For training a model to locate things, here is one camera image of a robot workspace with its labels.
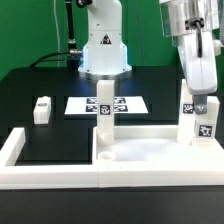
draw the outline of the black tabletop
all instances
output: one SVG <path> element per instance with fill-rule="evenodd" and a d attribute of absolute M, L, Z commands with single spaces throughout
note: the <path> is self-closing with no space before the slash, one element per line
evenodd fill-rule
<path fill-rule="evenodd" d="M 176 67 L 136 67 L 118 80 L 116 96 L 142 96 L 148 114 L 117 114 L 116 125 L 177 124 L 182 72 Z M 25 127 L 20 165 L 91 164 L 96 115 L 65 116 L 68 97 L 96 96 L 97 81 L 57 68 L 19 68 L 0 82 L 0 145 Z M 223 94 L 216 138 L 224 143 Z M 38 97 L 50 96 L 48 125 L 34 125 Z M 0 191 L 0 223 L 197 223 L 224 221 L 224 187 L 147 187 Z"/>

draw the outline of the green backdrop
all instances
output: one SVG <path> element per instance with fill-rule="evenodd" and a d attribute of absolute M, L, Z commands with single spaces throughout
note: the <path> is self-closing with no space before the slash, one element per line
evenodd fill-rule
<path fill-rule="evenodd" d="M 123 41 L 129 63 L 167 66 L 179 63 L 171 39 L 162 35 L 159 0 L 121 0 Z M 87 12 L 73 2 L 74 28 L 78 48 L 87 41 Z M 57 0 L 61 50 L 67 50 L 65 1 Z M 57 51 L 54 0 L 0 2 L 0 79 L 11 69 L 26 67 L 37 58 Z M 224 88 L 224 56 L 217 57 L 219 85 Z"/>

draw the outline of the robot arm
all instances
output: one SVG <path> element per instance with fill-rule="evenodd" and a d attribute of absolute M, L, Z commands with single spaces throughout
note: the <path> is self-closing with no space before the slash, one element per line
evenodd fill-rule
<path fill-rule="evenodd" d="M 87 6 L 89 40 L 83 49 L 81 73 L 115 76 L 131 70 L 122 42 L 122 6 L 119 0 L 77 0 Z"/>
<path fill-rule="evenodd" d="M 160 0 L 165 36 L 173 36 L 195 112 L 207 112 L 217 89 L 212 30 L 219 28 L 217 0 Z"/>

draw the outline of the white block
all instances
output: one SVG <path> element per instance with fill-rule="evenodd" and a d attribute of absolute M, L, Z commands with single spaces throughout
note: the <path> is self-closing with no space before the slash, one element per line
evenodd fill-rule
<path fill-rule="evenodd" d="M 51 113 L 51 98 L 44 96 L 37 99 L 33 111 L 34 124 L 48 124 Z"/>
<path fill-rule="evenodd" d="M 195 114 L 195 136 L 193 144 L 209 144 L 215 138 L 216 124 L 219 113 L 219 100 L 215 96 L 208 96 L 207 113 Z"/>
<path fill-rule="evenodd" d="M 96 188 L 98 173 L 92 165 L 0 167 L 0 189 Z"/>
<path fill-rule="evenodd" d="M 177 142 L 190 145 L 194 137 L 195 116 L 192 95 L 182 80 Z"/>
<path fill-rule="evenodd" d="M 14 128 L 0 151 L 0 167 L 15 165 L 25 141 L 24 128 Z"/>
<path fill-rule="evenodd" d="M 99 187 L 132 186 L 132 168 L 119 164 L 99 167 Z"/>
<path fill-rule="evenodd" d="M 101 145 L 114 142 L 114 81 L 100 80 L 97 83 L 97 139 Z"/>

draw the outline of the white platform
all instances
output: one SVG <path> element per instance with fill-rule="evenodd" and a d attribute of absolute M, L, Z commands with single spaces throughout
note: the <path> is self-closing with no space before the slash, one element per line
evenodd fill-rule
<path fill-rule="evenodd" d="M 0 151 L 0 189 L 224 185 L 218 142 L 186 146 L 176 134 L 177 126 L 115 127 L 115 144 L 102 147 L 95 128 L 93 165 L 14 166 L 25 143 L 24 129 L 15 128 Z"/>

